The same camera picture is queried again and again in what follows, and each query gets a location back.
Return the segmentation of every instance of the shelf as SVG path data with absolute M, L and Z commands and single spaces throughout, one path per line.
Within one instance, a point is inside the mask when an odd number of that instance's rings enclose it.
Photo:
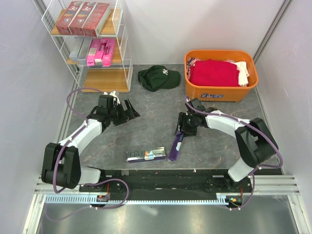
M 127 80 L 123 69 L 89 69 L 84 87 L 93 87 L 103 92 L 118 90 L 120 93 L 128 93 Z M 92 90 L 83 90 L 85 93 L 93 93 Z
M 116 40 L 116 46 L 115 46 L 115 51 L 114 51 L 114 56 L 113 56 L 113 64 L 121 63 L 121 62 L 122 62 L 122 60 L 121 60 L 120 50 L 119 50 L 118 43 L 117 43 L 117 40 Z M 79 62 L 71 61 L 70 58 L 67 59 L 66 63 L 67 64 L 71 64 L 71 65 L 79 64 Z
M 65 13 L 66 9 L 63 9 L 54 25 L 54 27 L 52 28 L 51 31 L 51 35 L 52 36 L 71 36 L 71 35 L 62 35 L 59 33 L 56 24 L 58 23 L 59 19 L 63 16 L 63 14 Z M 101 30 L 100 33 L 100 37 L 104 37 L 104 36 L 115 36 L 115 29 L 114 29 L 114 25 L 113 25 L 113 13 L 114 13 L 114 9 L 111 10 L 110 15 L 107 17 L 106 22 L 104 23 L 104 26 Z

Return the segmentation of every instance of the robotic arm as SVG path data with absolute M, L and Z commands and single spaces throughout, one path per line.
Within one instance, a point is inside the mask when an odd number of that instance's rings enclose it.
M 275 154 L 275 150 L 261 135 L 246 127 L 244 124 L 223 117 L 223 113 L 216 108 L 210 107 L 205 109 L 197 98 L 190 100 L 188 103 L 196 110 L 214 113 L 215 115 L 203 116 L 186 105 L 188 111 L 187 113 L 179 113 L 179 120 L 176 127 L 176 133 L 179 131 L 178 134 L 180 134 L 180 142 L 184 136 L 196 136 L 197 127 L 217 129 L 236 138 L 241 158 L 228 170 L 231 183 L 241 181 L 259 164 Z M 262 119 L 241 120 L 259 129 L 277 147 L 277 143 Z M 177 148 L 173 146 L 170 154 L 175 154 L 177 153 L 175 151 L 178 150 L 179 146 Z
M 88 122 L 84 123 L 69 137 L 59 143 L 49 143 L 44 152 L 41 179 L 44 183 L 53 183 L 53 173 L 57 157 L 61 148 L 67 144 L 61 155 L 63 163 L 58 165 L 57 185 L 69 189 L 75 188 L 78 184 L 97 183 L 100 177 L 100 170 L 94 168 L 80 168 L 79 154 L 98 135 L 113 123 L 115 126 L 139 117 L 130 101 L 125 100 L 127 109 L 124 110 L 118 98 L 118 92 L 104 93 L 98 99 L 95 106 L 87 116 Z

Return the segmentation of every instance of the gray floor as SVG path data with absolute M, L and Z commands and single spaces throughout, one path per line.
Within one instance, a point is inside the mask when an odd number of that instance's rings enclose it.
M 45 204 L 54 219 L 86 205 Z M 241 211 L 209 205 L 125 205 L 83 210 L 60 222 L 42 217 L 45 234 L 297 234 L 286 196 L 253 197 Z
M 131 91 L 120 94 L 120 100 L 129 98 L 140 117 L 119 126 L 111 125 L 95 138 L 80 154 L 82 166 L 102 169 L 188 169 L 230 168 L 239 158 L 236 140 L 220 131 L 199 128 L 197 136 L 186 137 L 177 162 L 166 160 L 129 164 L 126 151 L 165 147 L 169 154 L 175 138 L 174 132 L 179 112 L 186 111 L 184 96 L 183 64 L 166 65 L 167 69 L 181 73 L 181 83 L 172 90 L 149 92 L 137 80 L 137 73 L 150 65 L 134 66 Z M 98 94 L 78 93 L 75 109 L 87 115 L 97 105 Z M 253 119 L 263 118 L 259 100 L 254 90 L 239 103 L 204 102 L 206 107 L 215 107 L 226 114 Z M 82 119 L 73 115 L 68 134 L 82 124 Z M 269 159 L 277 164 L 276 158 Z

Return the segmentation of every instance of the green cap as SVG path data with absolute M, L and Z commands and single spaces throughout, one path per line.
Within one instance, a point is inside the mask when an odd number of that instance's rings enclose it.
M 177 71 L 167 70 L 165 66 L 154 65 L 147 70 L 139 71 L 138 81 L 149 91 L 173 89 L 180 84 L 181 75 Z

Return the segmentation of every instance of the white cloth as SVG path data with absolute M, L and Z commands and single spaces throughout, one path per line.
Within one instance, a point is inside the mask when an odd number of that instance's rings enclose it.
M 239 70 L 238 84 L 242 87 L 246 87 L 248 84 L 247 77 L 249 77 L 246 62 L 233 62 L 233 64 L 235 64 Z

